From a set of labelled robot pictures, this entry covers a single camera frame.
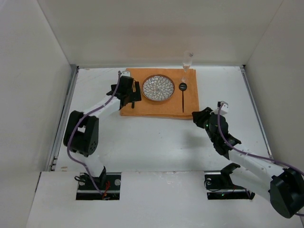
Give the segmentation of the patterned ceramic plate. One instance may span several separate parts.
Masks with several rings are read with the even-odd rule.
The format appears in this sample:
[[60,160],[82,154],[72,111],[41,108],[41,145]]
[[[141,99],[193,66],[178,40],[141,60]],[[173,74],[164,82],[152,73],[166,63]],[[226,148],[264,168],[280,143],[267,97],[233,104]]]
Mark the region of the patterned ceramic plate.
[[143,81],[141,92],[150,101],[163,102],[172,97],[175,85],[168,76],[151,75]]

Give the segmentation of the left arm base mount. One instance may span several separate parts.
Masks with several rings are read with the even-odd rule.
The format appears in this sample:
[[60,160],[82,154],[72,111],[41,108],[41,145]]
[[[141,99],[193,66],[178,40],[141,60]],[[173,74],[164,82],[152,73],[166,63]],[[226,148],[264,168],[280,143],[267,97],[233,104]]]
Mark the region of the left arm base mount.
[[80,173],[74,180],[78,182],[76,200],[119,200],[121,173],[107,173],[104,180],[95,178],[96,189],[87,173]]

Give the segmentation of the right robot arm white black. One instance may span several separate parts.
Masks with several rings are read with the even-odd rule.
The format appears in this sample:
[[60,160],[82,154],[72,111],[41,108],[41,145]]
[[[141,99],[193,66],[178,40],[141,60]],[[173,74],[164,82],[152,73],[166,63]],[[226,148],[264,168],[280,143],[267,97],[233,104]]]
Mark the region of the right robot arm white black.
[[284,218],[301,216],[304,207],[304,173],[289,164],[251,153],[228,132],[224,114],[228,105],[217,110],[207,107],[192,112],[193,122],[206,131],[215,151],[231,163],[221,170],[226,186],[236,185],[266,199]]

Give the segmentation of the orange cloth placemat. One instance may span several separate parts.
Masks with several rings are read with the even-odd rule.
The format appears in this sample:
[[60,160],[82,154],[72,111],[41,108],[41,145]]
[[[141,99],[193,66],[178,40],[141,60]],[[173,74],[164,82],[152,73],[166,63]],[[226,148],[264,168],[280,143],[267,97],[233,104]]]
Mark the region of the orange cloth placemat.
[[156,74],[168,76],[175,85],[175,92],[172,97],[163,102],[150,101],[142,95],[142,100],[135,103],[135,108],[127,104],[120,110],[123,116],[149,116],[149,117],[168,117],[177,119],[192,119],[192,112],[199,110],[199,97],[196,70],[189,69],[187,75],[187,90],[184,92],[184,112],[182,112],[182,91],[179,84],[184,76],[183,69],[173,68],[127,68],[131,76],[142,85],[143,81]]

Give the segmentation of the black slotted spoon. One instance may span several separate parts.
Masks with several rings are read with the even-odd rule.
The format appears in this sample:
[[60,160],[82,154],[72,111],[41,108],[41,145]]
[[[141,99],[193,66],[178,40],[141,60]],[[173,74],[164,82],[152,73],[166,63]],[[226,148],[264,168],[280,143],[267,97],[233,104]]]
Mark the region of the black slotted spoon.
[[184,112],[184,92],[187,90],[187,84],[184,82],[180,83],[179,89],[182,91],[182,112]]

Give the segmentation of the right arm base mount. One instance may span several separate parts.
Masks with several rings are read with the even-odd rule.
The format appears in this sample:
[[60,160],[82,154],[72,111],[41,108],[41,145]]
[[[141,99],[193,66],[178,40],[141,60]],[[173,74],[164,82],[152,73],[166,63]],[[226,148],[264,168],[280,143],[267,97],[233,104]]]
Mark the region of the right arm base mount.
[[241,166],[231,163],[220,171],[207,171],[204,174],[204,187],[208,200],[252,200],[255,193],[233,184],[230,174]]

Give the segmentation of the gold fork black handle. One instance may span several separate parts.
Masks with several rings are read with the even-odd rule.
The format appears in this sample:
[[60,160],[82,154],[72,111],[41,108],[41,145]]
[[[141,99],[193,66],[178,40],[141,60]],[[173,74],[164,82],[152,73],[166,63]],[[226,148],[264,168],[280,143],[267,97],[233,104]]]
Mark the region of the gold fork black handle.
[[141,101],[141,91],[140,91],[140,84],[138,81],[133,81],[133,93],[131,98],[131,108],[135,108],[135,102]]

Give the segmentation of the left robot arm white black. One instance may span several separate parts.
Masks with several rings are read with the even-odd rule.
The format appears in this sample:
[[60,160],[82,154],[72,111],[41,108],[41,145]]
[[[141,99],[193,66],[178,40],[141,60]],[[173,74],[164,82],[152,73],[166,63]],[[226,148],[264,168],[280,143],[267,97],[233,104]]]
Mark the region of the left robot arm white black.
[[97,104],[85,111],[72,111],[69,115],[63,144],[68,157],[84,167],[86,176],[96,186],[106,179],[106,168],[95,152],[99,143],[99,124],[127,104],[134,108],[141,101],[140,84],[124,72],[119,72],[118,81]]

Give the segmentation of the clear wine glass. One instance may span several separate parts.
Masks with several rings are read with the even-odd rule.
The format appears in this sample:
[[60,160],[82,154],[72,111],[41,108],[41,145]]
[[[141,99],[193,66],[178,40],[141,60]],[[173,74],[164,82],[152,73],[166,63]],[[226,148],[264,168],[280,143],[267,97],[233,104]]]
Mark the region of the clear wine glass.
[[185,51],[184,54],[183,54],[182,67],[183,67],[183,70],[184,70],[184,76],[181,79],[181,81],[183,83],[187,83],[187,75],[186,75],[186,73],[187,73],[187,71],[189,70],[189,68],[192,65],[193,55],[194,54],[191,51]]

